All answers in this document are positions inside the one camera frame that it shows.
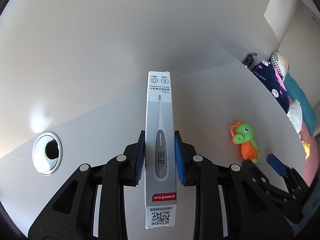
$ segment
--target qr code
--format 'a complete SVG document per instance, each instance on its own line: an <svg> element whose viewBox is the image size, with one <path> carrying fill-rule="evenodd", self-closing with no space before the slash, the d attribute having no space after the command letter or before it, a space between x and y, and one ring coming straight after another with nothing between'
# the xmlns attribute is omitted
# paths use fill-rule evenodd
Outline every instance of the qr code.
<svg viewBox="0 0 320 240"><path fill-rule="evenodd" d="M151 225L163 225L169 224L170 220L170 210L161 212L152 212Z"/></svg>

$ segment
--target teal fabric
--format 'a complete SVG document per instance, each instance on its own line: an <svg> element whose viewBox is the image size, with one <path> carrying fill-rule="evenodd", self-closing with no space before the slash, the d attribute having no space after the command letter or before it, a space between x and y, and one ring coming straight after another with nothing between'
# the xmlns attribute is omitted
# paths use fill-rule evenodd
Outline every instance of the teal fabric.
<svg viewBox="0 0 320 240"><path fill-rule="evenodd" d="M294 101L298 100L302 108L302 117L309 133L312 136L316 126L316 114L313 111L308 99L296 81L287 74L284 79L284 86L287 89L289 97Z"/></svg>

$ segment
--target white plush toy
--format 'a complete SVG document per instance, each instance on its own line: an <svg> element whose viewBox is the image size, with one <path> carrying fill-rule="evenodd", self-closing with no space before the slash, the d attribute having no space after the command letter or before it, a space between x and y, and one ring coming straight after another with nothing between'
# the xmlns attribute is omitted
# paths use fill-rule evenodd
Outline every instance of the white plush toy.
<svg viewBox="0 0 320 240"><path fill-rule="evenodd" d="M292 125L297 133L300 133L302 126L302 109L299 101L296 99L289 106L289 112L287 113Z"/></svg>

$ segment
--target blue object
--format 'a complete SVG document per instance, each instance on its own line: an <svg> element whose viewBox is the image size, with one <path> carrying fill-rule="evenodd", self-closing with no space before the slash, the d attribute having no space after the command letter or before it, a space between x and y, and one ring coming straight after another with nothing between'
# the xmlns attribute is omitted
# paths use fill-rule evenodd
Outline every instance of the blue object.
<svg viewBox="0 0 320 240"><path fill-rule="evenodd" d="M287 176L287 167L278 160L273 154L269 154L267 157L267 163L278 173L280 176Z"/></svg>
<svg viewBox="0 0 320 240"><path fill-rule="evenodd" d="M177 136L175 136L174 141L175 141L175 155L176 155L176 165L177 165L178 177L179 177L181 185L184 185L184 183L186 182L186 176L184 173L184 162L182 159L181 149L180 149L180 145L178 143Z"/></svg>
<svg viewBox="0 0 320 240"><path fill-rule="evenodd" d="M141 180L142 176L142 170L143 170L143 164L144 164L144 158L145 158L145 136L142 138L142 143L140 144L140 149L136 161L136 170L135 170L135 175L134 175L134 181L136 185L139 184L139 181Z"/></svg>
<svg viewBox="0 0 320 240"><path fill-rule="evenodd" d="M303 120L308 127L310 135L312 136L316 126L316 114L309 104L305 93L289 74L285 76L284 85L288 91L289 97L293 101L297 99L300 102Z"/></svg>
<svg viewBox="0 0 320 240"><path fill-rule="evenodd" d="M289 112L289 96L286 90L280 85L276 71L269 61L261 61L254 66L251 72L261 81L269 90L271 95L277 100L279 105L287 114Z"/></svg>

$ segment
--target metal rivet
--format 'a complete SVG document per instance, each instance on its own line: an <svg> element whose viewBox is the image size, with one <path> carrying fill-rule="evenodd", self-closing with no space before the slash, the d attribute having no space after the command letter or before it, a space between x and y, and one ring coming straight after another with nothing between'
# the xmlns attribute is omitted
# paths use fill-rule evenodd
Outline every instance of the metal rivet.
<svg viewBox="0 0 320 240"><path fill-rule="evenodd" d="M89 169L89 165L88 165L88 164L82 164L82 165L80 166L80 170L81 170L81 171L87 171L87 169Z"/></svg>
<svg viewBox="0 0 320 240"><path fill-rule="evenodd" d="M118 161L118 162L123 162L123 161L125 161L126 159L127 159L127 156L125 156L125 155L123 155L123 154L117 156L117 161Z"/></svg>
<svg viewBox="0 0 320 240"><path fill-rule="evenodd" d="M203 160L203 157L201 155L195 155L193 156L193 160L195 162L201 162Z"/></svg>
<svg viewBox="0 0 320 240"><path fill-rule="evenodd" d="M231 165L231 169L232 169L233 171L239 171L239 170L240 170L240 166L239 166L238 164L232 164L232 165Z"/></svg>

